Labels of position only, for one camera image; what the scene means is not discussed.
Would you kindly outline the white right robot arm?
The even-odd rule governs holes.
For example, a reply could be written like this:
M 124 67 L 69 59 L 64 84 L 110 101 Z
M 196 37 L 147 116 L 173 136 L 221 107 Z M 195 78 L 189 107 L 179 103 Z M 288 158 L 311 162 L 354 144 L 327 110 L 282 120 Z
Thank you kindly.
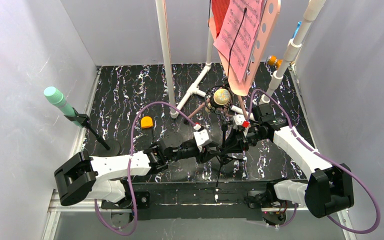
M 246 198 L 251 207 L 289 201 L 307 207 L 314 217 L 323 218 L 354 205 L 353 181 L 346 173 L 349 170 L 346 164 L 335 166 L 322 159 L 289 126 L 287 119 L 276 117 L 270 107 L 254 106 L 252 114 L 254 121 L 242 114 L 230 117 L 232 129 L 221 148 L 222 154 L 241 153 L 260 141 L 270 140 L 298 165 L 307 183 L 285 178 L 270 181 L 265 192 Z

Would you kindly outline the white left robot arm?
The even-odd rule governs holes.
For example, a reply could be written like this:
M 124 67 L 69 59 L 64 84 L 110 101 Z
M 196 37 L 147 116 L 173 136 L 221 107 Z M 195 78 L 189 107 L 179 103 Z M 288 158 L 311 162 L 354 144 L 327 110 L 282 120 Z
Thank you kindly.
M 209 136 L 162 138 L 132 156 L 90 156 L 87 150 L 73 155 L 54 171 L 60 204 L 72 206 L 85 199 L 118 203 L 131 196 L 127 176 L 147 176 L 168 168 L 169 162 L 195 158 L 207 162 L 215 157 L 219 144 Z

